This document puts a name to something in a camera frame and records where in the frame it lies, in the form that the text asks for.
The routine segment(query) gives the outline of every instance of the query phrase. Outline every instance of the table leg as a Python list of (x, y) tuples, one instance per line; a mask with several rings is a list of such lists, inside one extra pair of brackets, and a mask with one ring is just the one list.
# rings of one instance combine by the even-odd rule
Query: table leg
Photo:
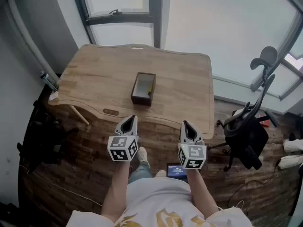
[(71, 108), (71, 110), (75, 113), (75, 114), (77, 114), (78, 115), (78, 117), (79, 118), (81, 118), (81, 120), (83, 121), (83, 122), (85, 122), (87, 125), (89, 125), (89, 122), (78, 112), (78, 110), (74, 107), (74, 106), (72, 106), (72, 105), (69, 105), (70, 106), (70, 108)]

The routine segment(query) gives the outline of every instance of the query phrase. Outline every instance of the gold print on shirt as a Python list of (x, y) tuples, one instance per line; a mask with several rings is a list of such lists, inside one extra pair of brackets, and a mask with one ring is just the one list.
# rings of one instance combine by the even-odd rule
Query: gold print on shirt
[(121, 220), (121, 222), (119, 222), (118, 224), (116, 224), (115, 227), (142, 227), (141, 225), (139, 225), (136, 222), (128, 221), (129, 219), (135, 217), (136, 215), (137, 214), (124, 217), (123, 220)]
[[(165, 214), (167, 217), (164, 217), (164, 219), (166, 220), (167, 225), (163, 222), (161, 214)], [(162, 209), (160, 210), (158, 213), (156, 213), (156, 217), (157, 217), (157, 223), (158, 223), (158, 227), (173, 227), (174, 226), (174, 221), (177, 224), (178, 227), (182, 227), (182, 220), (179, 216), (179, 214), (177, 214), (176, 212), (171, 212), (168, 213), (166, 211), (166, 209)]]
[[(196, 227), (202, 227), (204, 223), (208, 223), (208, 222), (206, 222), (206, 221), (203, 220), (203, 219), (199, 219), (199, 215), (193, 217), (193, 218), (191, 219), (191, 221), (193, 221), (194, 223), (197, 224)], [(208, 224), (209, 224), (211, 227), (216, 227), (216, 225), (214, 225), (214, 224), (211, 224), (211, 223), (208, 223)]]

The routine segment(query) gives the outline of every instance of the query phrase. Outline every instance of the person's arm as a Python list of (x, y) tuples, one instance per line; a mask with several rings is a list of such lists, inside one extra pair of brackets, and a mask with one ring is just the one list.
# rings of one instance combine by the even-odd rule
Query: person's arm
[(115, 223), (126, 208), (126, 189), (130, 161), (117, 162), (112, 183), (103, 201), (101, 215)]
[(186, 175), (194, 206), (203, 213), (205, 219), (219, 211), (198, 170), (186, 170)]

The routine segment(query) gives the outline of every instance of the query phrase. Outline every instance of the white t-shirt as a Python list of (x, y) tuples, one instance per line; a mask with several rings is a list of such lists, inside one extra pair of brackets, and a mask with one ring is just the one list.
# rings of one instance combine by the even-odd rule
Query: white t-shirt
[(166, 178), (142, 178), (127, 187), (126, 209), (116, 223), (104, 216), (73, 211), (67, 227), (251, 227), (239, 208), (207, 219), (193, 205), (189, 185)]

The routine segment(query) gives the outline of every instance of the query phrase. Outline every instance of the dark wooden box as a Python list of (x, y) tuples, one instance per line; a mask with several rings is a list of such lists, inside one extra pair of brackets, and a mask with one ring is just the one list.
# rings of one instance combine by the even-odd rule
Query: dark wooden box
[(131, 94), (133, 104), (152, 105), (156, 74), (138, 72)]

